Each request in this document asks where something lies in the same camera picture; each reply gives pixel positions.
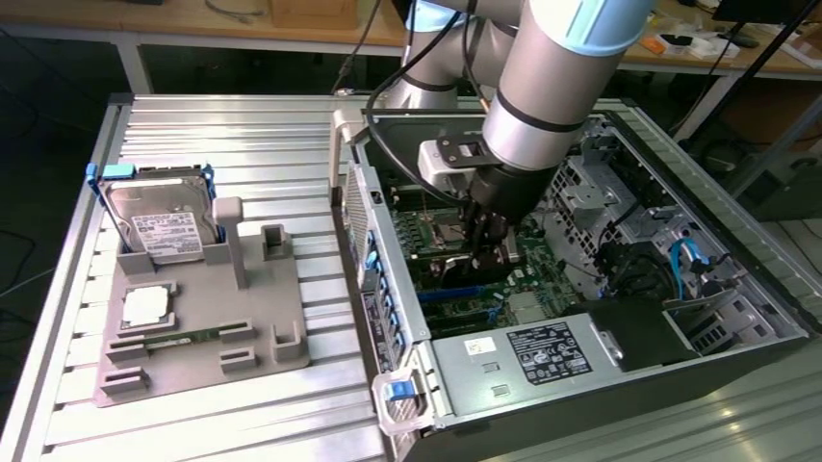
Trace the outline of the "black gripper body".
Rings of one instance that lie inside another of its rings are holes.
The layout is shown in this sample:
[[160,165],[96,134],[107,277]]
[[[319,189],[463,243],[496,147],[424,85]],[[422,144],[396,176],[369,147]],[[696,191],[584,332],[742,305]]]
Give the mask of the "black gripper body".
[[468,187],[468,211],[518,225],[535,209],[554,178],[551,167],[526,171],[507,166],[479,167]]

